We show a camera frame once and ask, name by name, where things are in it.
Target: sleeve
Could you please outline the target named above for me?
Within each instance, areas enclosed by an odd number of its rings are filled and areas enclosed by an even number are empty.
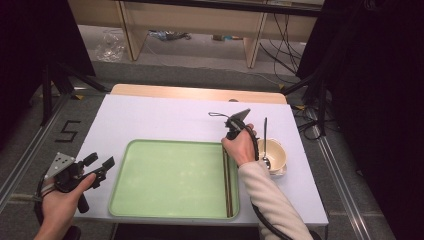
[[[255,161],[243,164],[239,168],[239,177],[246,185],[252,203],[259,208],[274,227],[292,239],[312,239],[302,218],[270,178],[264,162]],[[259,228],[261,235],[266,240],[279,239],[261,222]]]

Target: human hand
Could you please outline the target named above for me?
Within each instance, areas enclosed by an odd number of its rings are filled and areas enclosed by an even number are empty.
[[[69,227],[78,206],[78,200],[96,179],[96,174],[88,175],[71,192],[53,191],[43,198],[44,220],[35,239],[62,239]]]
[[[249,123],[246,127],[250,127],[256,135],[256,131],[253,130],[253,124]],[[221,143],[227,150],[228,155],[236,161],[239,167],[245,163],[255,161],[252,138],[246,129],[243,129],[234,140],[222,138]]]

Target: utensil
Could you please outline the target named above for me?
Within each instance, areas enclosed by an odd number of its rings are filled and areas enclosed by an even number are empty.
[[[271,168],[271,162],[269,161],[269,159],[266,157],[266,126],[267,126],[267,123],[268,122],[268,119],[267,118],[265,118],[265,122],[264,122],[264,156],[262,157],[262,160],[264,161],[264,163],[266,164],[266,167],[268,168],[268,169],[270,169]]]

